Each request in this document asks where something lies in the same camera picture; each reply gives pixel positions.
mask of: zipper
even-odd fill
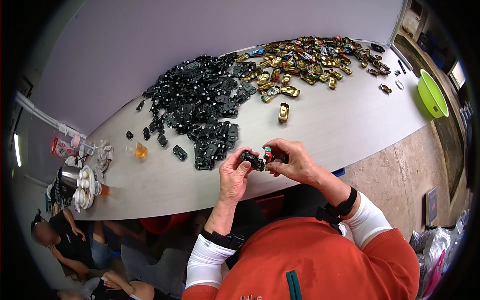
[[[288,289],[290,291],[290,299],[301,300],[300,284],[299,284],[299,279],[297,277],[297,272],[293,270],[290,272],[286,272],[285,275],[287,276]]]

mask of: black watch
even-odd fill
[[[325,221],[328,224],[338,224],[341,219],[339,216],[346,216],[352,211],[353,204],[357,199],[357,190],[350,187],[350,196],[347,200],[340,203],[337,207],[334,207],[330,203],[327,203],[325,207],[319,207],[315,218],[319,221]]]
[[[228,234],[228,235],[221,235],[214,231],[213,233],[206,232],[205,229],[202,229],[200,234],[206,239],[214,243],[215,245],[237,250],[245,243],[245,237],[240,235],[237,236],[235,234]]]

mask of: table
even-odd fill
[[[310,86],[297,76],[292,76],[290,85],[300,89],[298,98],[277,95],[269,103],[260,99],[260,94],[238,108],[237,119],[225,119],[240,126],[239,140],[235,149],[252,147],[263,153],[262,145],[281,137],[302,141],[319,165],[328,170],[345,167],[368,157],[407,137],[420,129],[433,117],[423,105],[417,91],[418,79],[413,72],[394,75],[400,70],[398,56],[390,49],[382,54],[382,62],[392,73],[375,77],[360,66],[352,56],[349,68],[352,75],[344,75],[337,82],[336,90],[330,90],[328,82]],[[400,90],[395,79],[400,79],[405,89]],[[386,84],[393,91],[387,94],[379,89]],[[138,112],[135,110],[142,96],[130,101],[100,125],[88,140],[100,143],[107,139],[114,147],[115,159],[105,173],[105,184],[110,186],[110,196],[97,196],[91,208],[75,213],[78,220],[115,220],[177,214],[212,207],[217,201],[219,189],[216,162],[212,171],[194,168],[193,142],[187,135],[178,135],[166,128],[168,145],[162,148],[152,134],[149,141],[143,138],[142,130],[152,120],[148,112],[150,100]],[[277,121],[280,103],[290,106],[288,122]],[[146,158],[127,156],[125,137],[130,130],[134,138],[148,147]],[[172,153],[175,145],[181,146],[189,155],[182,162]],[[94,167],[95,157],[86,162]],[[274,178],[268,172],[252,172],[243,199],[249,199],[278,191],[297,184],[284,176]]]

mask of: person's left hand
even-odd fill
[[[240,155],[243,150],[249,150],[253,155],[258,157],[260,153],[253,152],[251,148],[238,149],[234,154],[220,166],[220,196],[219,201],[222,202],[238,202],[245,193],[247,188],[248,174],[254,169],[249,161],[242,162]]]
[[[56,259],[61,260],[63,258],[63,255],[58,251],[54,244],[51,244],[48,248],[52,251],[52,254]]]
[[[108,280],[104,280],[103,285],[107,288],[107,290],[121,289],[121,287],[117,286],[116,284],[114,284],[113,282],[108,281]]]
[[[84,232],[81,231],[77,226],[75,227],[72,227],[72,232],[74,235],[78,236],[78,234],[80,233],[82,235],[82,241],[85,241],[85,235],[84,235]]]

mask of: green bowl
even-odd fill
[[[420,70],[420,80],[417,85],[420,97],[432,116],[448,117],[447,103],[437,83],[424,69]]]

